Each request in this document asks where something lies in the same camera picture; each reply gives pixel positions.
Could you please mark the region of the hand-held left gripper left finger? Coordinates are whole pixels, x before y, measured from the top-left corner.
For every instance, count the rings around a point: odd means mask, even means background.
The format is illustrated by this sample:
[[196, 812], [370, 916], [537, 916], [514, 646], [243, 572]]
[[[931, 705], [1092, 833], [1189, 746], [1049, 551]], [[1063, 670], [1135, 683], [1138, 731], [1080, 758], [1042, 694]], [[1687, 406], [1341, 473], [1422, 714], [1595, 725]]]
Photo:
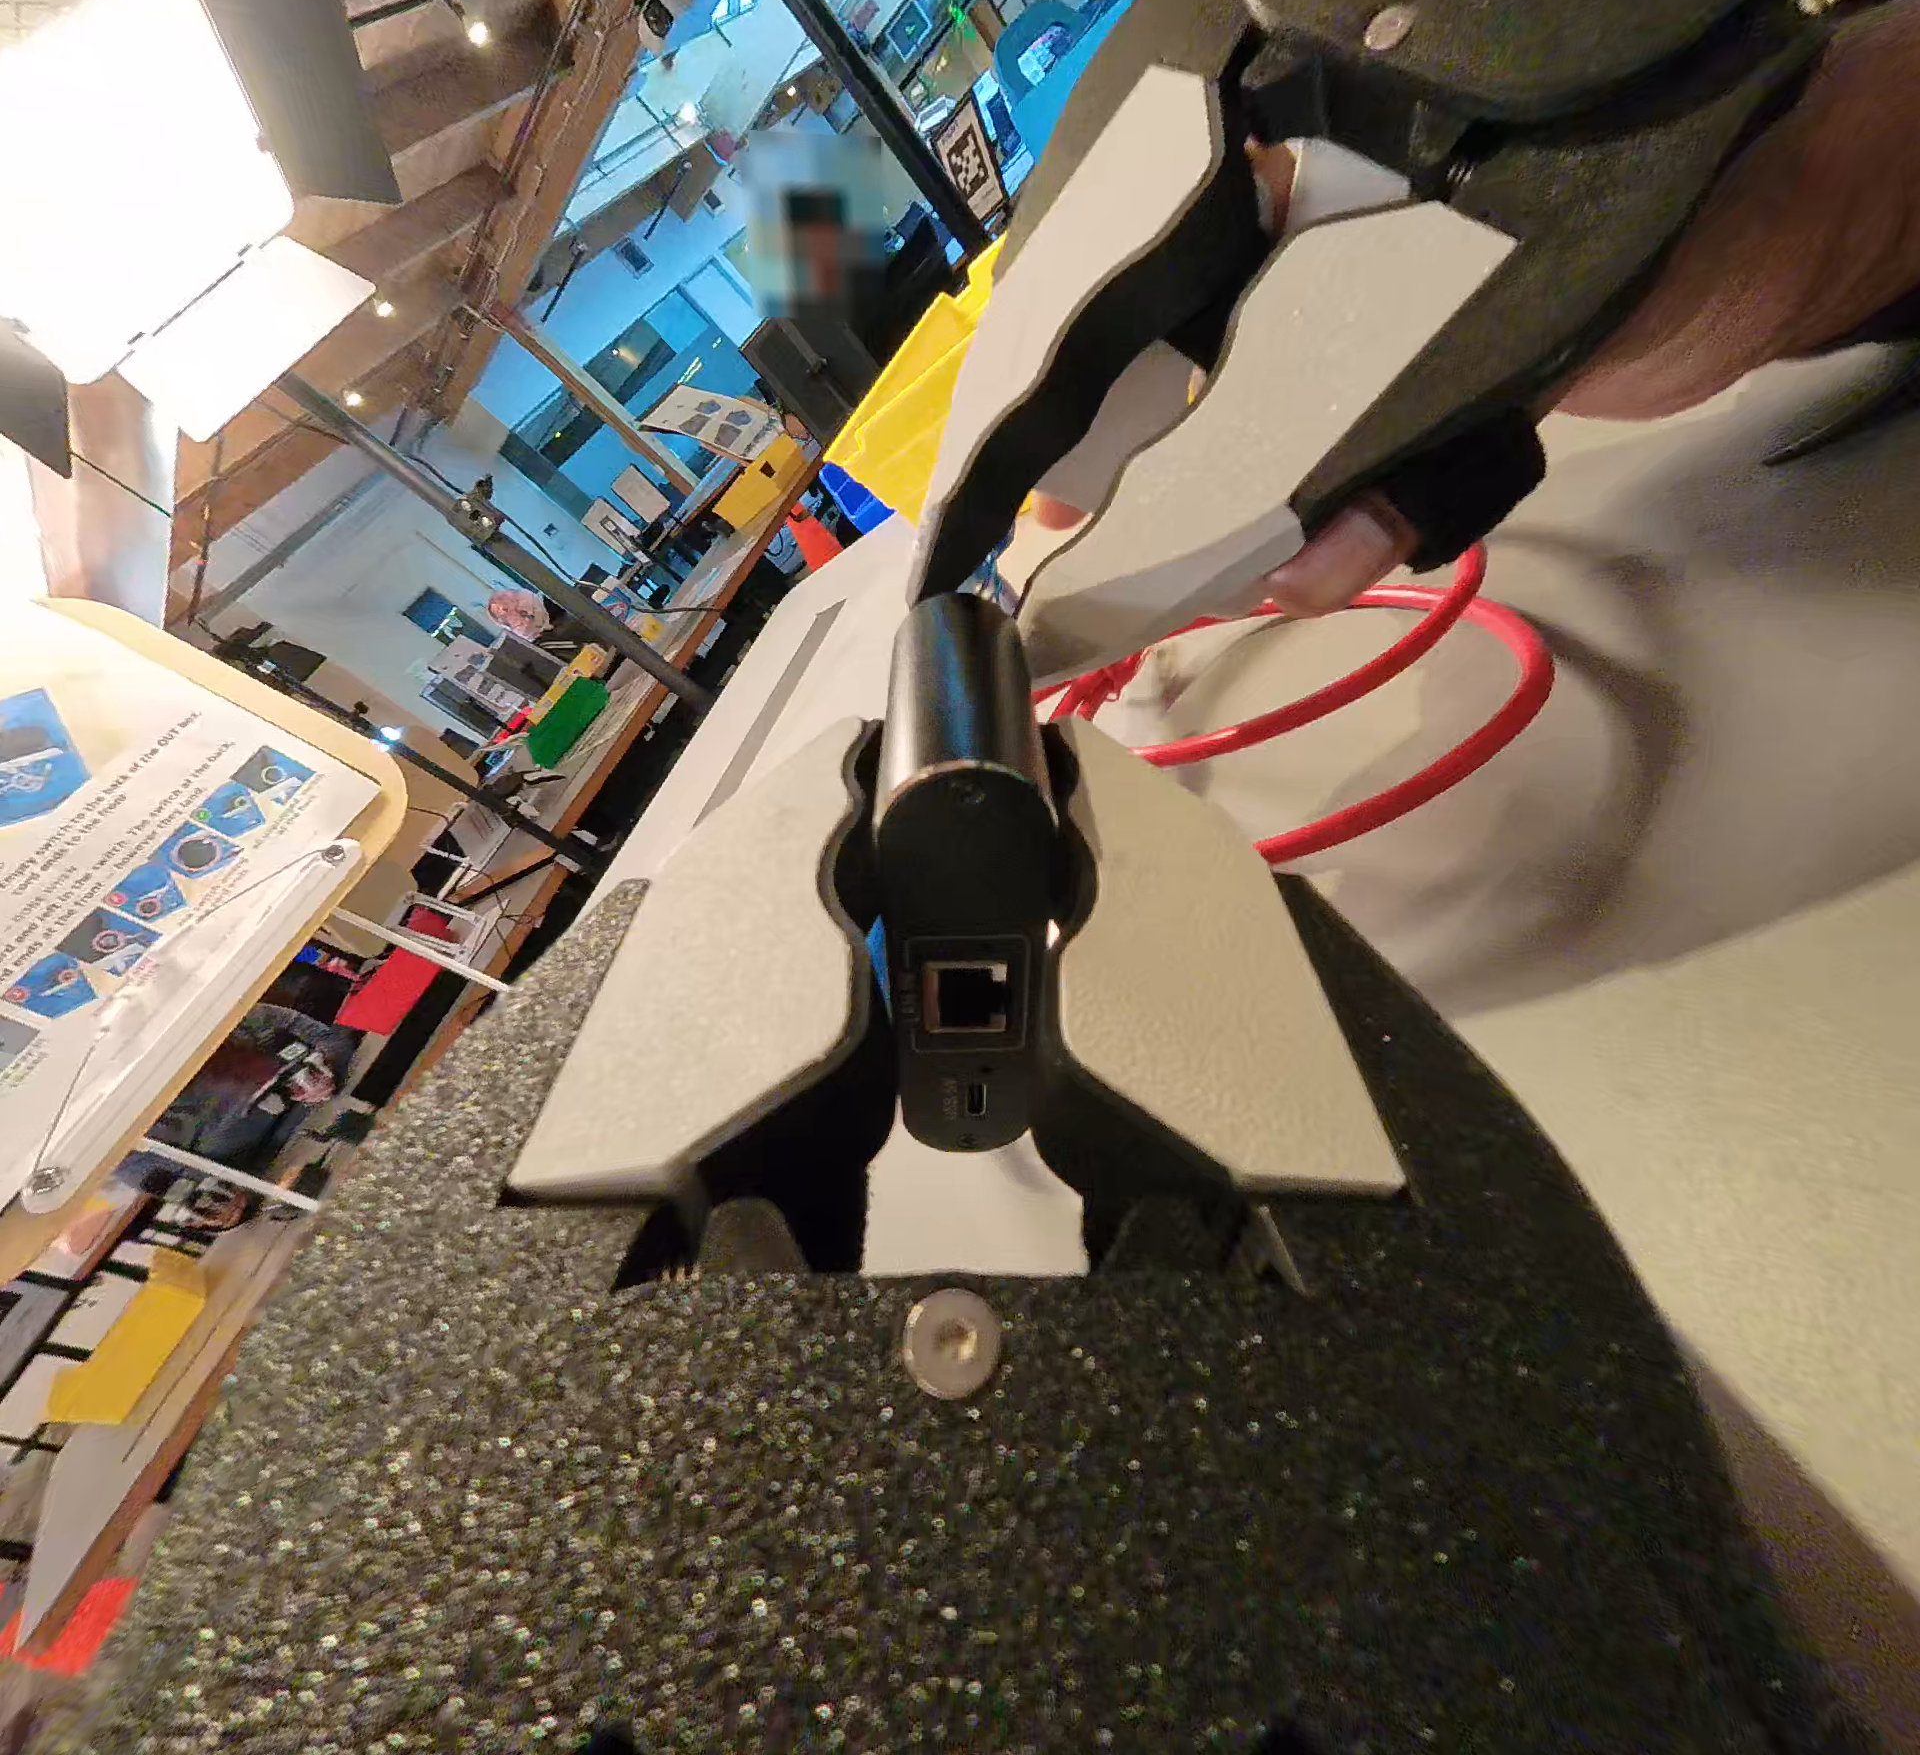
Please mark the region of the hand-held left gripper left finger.
[[712, 1198], [723, 1156], [862, 1185], [885, 1144], [885, 1039], [839, 858], [876, 721], [835, 721], [707, 806], [644, 879], [506, 1193], [532, 1207]]

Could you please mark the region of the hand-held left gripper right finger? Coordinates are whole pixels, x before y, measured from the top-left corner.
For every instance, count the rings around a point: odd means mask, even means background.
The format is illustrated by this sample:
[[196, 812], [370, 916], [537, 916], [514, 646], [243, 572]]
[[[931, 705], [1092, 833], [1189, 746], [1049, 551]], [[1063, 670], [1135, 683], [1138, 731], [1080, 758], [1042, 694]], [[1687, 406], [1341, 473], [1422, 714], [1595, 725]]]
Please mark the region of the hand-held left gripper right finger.
[[1274, 872], [1231, 817], [1069, 721], [1083, 895], [1054, 949], [1064, 1058], [1242, 1195], [1405, 1175]]

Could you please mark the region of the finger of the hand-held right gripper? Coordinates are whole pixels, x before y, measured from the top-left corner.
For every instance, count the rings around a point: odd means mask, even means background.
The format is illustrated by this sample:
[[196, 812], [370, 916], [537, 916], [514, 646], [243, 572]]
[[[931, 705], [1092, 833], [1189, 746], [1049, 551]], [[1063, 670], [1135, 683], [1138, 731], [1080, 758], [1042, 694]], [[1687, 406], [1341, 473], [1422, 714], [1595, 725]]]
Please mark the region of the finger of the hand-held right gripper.
[[957, 590], [1054, 495], [1099, 513], [1186, 408], [1261, 269], [1261, 184], [1215, 72], [1154, 64], [1011, 231], [952, 391], [912, 599]]
[[1186, 358], [1143, 351], [1041, 483], [1088, 524], [1021, 590], [1033, 676], [1254, 607], [1307, 540], [1296, 491], [1512, 248], [1437, 202], [1319, 223], [1254, 281], [1193, 403]]

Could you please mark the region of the yellow plastic bin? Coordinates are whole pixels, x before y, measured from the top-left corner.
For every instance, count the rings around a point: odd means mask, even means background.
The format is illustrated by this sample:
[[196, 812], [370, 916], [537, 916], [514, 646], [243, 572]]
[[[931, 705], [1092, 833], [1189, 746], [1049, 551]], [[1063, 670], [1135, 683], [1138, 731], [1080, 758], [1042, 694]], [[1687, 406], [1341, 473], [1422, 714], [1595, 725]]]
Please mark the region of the yellow plastic bin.
[[986, 311], [1005, 237], [968, 263], [955, 293], [936, 294], [826, 445], [826, 466], [907, 522], [920, 522], [957, 373]]

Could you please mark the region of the black ethernet port adapter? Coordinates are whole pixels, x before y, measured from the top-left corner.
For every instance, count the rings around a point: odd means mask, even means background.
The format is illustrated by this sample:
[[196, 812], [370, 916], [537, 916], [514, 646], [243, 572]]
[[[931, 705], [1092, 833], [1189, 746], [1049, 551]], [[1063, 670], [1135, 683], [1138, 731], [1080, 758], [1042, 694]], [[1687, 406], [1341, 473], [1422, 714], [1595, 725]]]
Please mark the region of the black ethernet port adapter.
[[872, 811], [900, 1116], [933, 1150], [1029, 1133], [1053, 1088], [1077, 868], [1017, 621], [972, 592], [897, 629]]

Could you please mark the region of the person's right hand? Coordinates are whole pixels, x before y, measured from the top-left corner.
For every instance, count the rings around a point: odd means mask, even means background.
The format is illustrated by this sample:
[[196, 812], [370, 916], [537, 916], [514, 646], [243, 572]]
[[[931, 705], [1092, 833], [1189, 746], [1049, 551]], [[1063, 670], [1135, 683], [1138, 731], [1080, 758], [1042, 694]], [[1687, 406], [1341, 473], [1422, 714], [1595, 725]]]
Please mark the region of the person's right hand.
[[[1716, 179], [1642, 302], [1547, 412], [1651, 424], [1776, 360], [1916, 322], [1917, 0], [1853, 13], [1796, 99]], [[1357, 493], [1265, 594], [1326, 615], [1397, 567], [1428, 571], [1492, 531], [1547, 470], [1522, 410], [1404, 460]]]

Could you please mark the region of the black white marker sign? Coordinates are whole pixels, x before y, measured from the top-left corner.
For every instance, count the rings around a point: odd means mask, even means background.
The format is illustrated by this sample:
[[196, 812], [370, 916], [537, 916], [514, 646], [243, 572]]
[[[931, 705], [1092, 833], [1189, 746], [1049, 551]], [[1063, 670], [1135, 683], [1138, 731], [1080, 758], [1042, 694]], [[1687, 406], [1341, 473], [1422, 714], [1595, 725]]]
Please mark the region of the black white marker sign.
[[986, 227], [995, 226], [1007, 208], [1007, 186], [995, 139], [972, 90], [936, 124], [931, 151], [972, 215]]

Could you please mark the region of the red plastic bin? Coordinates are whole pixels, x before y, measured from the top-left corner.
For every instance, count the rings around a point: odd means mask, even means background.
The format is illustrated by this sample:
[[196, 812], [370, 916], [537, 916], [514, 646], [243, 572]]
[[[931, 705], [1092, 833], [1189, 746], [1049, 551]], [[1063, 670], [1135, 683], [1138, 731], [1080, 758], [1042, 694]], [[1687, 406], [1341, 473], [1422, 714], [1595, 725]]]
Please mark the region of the red plastic bin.
[[351, 984], [334, 1024], [354, 1035], [390, 1039], [440, 981], [449, 981], [455, 991], [463, 986], [462, 978], [442, 965], [396, 945]]

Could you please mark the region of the green plastic bin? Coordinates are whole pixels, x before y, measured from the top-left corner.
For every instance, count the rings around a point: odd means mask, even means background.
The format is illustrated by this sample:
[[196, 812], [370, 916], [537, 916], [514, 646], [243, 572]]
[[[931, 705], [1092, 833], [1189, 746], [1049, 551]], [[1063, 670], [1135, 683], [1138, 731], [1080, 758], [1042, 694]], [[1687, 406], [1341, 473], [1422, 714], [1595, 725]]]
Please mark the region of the green plastic bin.
[[609, 687], [591, 676], [568, 676], [532, 708], [523, 734], [531, 762], [549, 773], [583, 741], [609, 704]]

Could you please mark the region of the black light stand pole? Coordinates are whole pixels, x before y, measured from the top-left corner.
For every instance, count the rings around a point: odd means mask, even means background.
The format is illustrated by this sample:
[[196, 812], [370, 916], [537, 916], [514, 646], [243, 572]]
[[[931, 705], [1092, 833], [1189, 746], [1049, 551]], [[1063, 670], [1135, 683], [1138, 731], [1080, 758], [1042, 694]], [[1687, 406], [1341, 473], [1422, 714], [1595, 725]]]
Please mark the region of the black light stand pole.
[[962, 246], [962, 255], [977, 257], [985, 252], [991, 237], [965, 194], [952, 184], [944, 162], [917, 133], [906, 103], [884, 78], [872, 53], [850, 38], [849, 28], [833, 12], [828, 0], [780, 1], [799, 21], [802, 34], [819, 49], [830, 72], [850, 93], [858, 110], [897, 158], [900, 168], [926, 197], [945, 231]]

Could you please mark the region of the small yellow box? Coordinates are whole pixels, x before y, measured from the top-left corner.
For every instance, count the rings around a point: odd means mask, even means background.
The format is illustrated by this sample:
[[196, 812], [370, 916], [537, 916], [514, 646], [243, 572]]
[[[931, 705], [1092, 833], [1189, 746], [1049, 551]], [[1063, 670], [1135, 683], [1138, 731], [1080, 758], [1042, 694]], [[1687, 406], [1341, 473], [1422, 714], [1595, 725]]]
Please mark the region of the small yellow box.
[[780, 516], [780, 495], [808, 466], [811, 440], [780, 432], [754, 460], [740, 463], [710, 504], [728, 528], [743, 531], [769, 515]]

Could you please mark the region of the grey steel pipe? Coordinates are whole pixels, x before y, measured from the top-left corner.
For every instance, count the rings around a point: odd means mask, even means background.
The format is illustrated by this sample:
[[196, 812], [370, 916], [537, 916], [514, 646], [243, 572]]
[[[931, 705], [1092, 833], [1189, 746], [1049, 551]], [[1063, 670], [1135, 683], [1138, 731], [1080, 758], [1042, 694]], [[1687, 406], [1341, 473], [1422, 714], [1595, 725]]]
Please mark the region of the grey steel pipe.
[[296, 401], [317, 424], [338, 432], [343, 442], [364, 454], [387, 478], [426, 503], [444, 522], [455, 528], [468, 545], [484, 552], [497, 567], [514, 574], [527, 589], [550, 597], [588, 632], [588, 637], [611, 647], [620, 658], [644, 670], [684, 705], [700, 715], [707, 714], [714, 696], [684, 668], [671, 663], [655, 646], [647, 644], [611, 612], [592, 601], [587, 590], [568, 583], [559, 571], [543, 563], [505, 527], [503, 513], [492, 504], [492, 479], [482, 478], [466, 493], [442, 482], [431, 470], [387, 444], [349, 408], [324, 396], [294, 372], [276, 375], [276, 391]]

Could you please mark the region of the yellow paper sheet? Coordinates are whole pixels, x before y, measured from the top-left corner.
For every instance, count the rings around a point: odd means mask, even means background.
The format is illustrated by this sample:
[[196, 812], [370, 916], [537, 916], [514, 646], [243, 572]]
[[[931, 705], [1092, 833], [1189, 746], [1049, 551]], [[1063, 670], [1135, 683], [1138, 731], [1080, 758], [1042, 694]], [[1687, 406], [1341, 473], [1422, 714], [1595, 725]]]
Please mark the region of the yellow paper sheet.
[[114, 1427], [159, 1380], [208, 1301], [201, 1258], [159, 1248], [147, 1276], [82, 1363], [53, 1382], [46, 1423]]

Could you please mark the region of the studio light panel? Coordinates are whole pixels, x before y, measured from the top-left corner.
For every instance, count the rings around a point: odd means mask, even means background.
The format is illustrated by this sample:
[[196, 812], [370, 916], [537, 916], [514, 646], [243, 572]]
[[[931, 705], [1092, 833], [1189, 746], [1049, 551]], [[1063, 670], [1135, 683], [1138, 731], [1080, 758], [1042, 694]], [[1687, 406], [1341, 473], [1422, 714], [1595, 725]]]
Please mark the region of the studio light panel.
[[377, 294], [293, 231], [400, 202], [344, 1], [1, 8], [3, 438], [67, 475], [118, 375], [208, 442]]

